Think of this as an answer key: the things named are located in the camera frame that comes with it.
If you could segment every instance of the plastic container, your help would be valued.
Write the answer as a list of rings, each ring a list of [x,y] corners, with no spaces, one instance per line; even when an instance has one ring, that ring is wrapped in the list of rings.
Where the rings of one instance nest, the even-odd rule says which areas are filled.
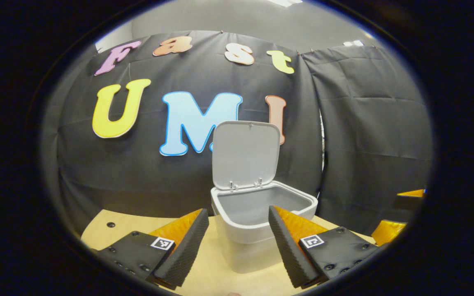
[[[268,208],[280,206],[312,219],[318,200],[274,181],[279,129],[269,123],[227,121],[213,133],[212,207],[223,255],[235,272],[281,262],[268,223]]]

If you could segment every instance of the orange letter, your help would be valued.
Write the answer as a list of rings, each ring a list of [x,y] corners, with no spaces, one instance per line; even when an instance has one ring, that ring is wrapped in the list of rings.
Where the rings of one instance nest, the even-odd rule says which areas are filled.
[[[252,49],[245,45],[240,45],[239,43],[228,43],[226,45],[227,52],[224,53],[224,56],[230,62],[238,62],[243,65],[251,65],[256,60],[254,60],[251,55]]]
[[[279,140],[279,145],[284,143],[283,135],[283,108],[286,106],[286,102],[282,97],[275,95],[267,95],[265,98],[267,104],[270,108],[270,120],[271,124],[275,124],[279,131],[281,132],[281,138]]]
[[[190,36],[180,36],[168,39],[162,43],[158,49],[155,49],[153,56],[163,56],[169,53],[182,53],[192,48],[190,44],[192,38]]]

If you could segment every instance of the screw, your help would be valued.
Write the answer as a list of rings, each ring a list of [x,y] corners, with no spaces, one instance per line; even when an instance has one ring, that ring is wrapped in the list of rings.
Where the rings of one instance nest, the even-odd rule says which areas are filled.
[[[151,271],[151,269],[143,264],[140,264],[140,269],[142,269],[143,271]]]

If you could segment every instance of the black curtain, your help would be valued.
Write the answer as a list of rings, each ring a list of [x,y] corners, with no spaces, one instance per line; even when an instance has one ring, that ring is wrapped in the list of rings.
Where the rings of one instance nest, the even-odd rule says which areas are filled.
[[[183,53],[153,56],[166,39],[192,37],[192,48]],[[321,128],[318,101],[307,66],[296,52],[253,37],[210,31],[158,34],[141,40],[141,45],[115,64],[115,68],[94,76],[110,50],[85,63],[73,83],[60,81],[54,96],[65,96],[59,120],[45,127],[51,131],[47,150],[51,166],[58,159],[60,204],[81,233],[102,208],[127,214],[153,217],[179,217],[198,208],[211,209],[209,190],[214,187],[211,151],[194,152],[183,132],[188,153],[164,157],[159,147],[165,142],[169,92],[190,92],[205,112],[219,93],[243,97],[239,120],[268,122],[265,96],[286,100],[283,133],[275,180],[316,196],[321,183]],[[224,57],[228,43],[247,45],[255,63],[235,64]],[[292,59],[295,73],[278,71],[266,52],[280,50]],[[120,118],[128,93],[125,86],[135,79],[150,79],[142,95],[137,121],[128,133],[102,139],[92,130],[97,92],[120,84],[111,111],[111,120]],[[47,176],[54,183],[57,176]]]
[[[94,217],[101,208],[89,202],[87,199],[74,199],[62,193],[60,178],[60,163],[58,161],[58,127],[62,108],[67,100],[71,86],[76,83],[81,71],[87,66],[89,60],[94,58],[98,52],[94,44],[88,45],[81,54],[70,64],[66,65],[64,73],[60,76],[59,83],[52,90],[51,95],[45,99],[43,119],[39,132],[39,163],[41,164],[44,185],[47,187],[49,197],[54,208],[62,217],[62,221],[71,223],[69,229],[74,229],[74,234],[80,235],[89,220]]]
[[[319,216],[370,235],[399,192],[422,189],[433,155],[430,119],[416,80],[392,54],[341,46],[302,55],[325,127],[327,167]]]

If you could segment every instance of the orange soft pad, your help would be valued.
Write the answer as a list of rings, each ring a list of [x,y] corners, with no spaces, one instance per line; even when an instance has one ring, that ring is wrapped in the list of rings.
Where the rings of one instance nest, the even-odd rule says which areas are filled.
[[[406,223],[382,220],[380,221],[380,225],[378,225],[376,230],[372,233],[372,238],[374,238],[377,245],[391,242],[405,226]]]
[[[283,219],[284,225],[288,229],[288,232],[290,232],[290,236],[294,240],[295,244],[297,244],[299,249],[301,249],[301,247],[299,247],[300,239],[328,231],[328,229],[325,227],[321,227],[310,220],[300,217],[292,212],[289,212],[288,210],[284,210],[284,208],[279,208],[277,206],[273,207]]]
[[[175,244],[178,247],[180,242],[186,235],[186,232],[190,230],[190,226],[192,225],[193,221],[195,221],[200,212],[201,209],[196,210],[195,212],[191,212],[171,223],[168,223],[158,229],[153,230],[149,234],[151,236],[159,236],[161,238],[167,238],[168,240],[174,240]]]
[[[423,189],[402,192],[398,193],[398,195],[405,197],[423,197]]]

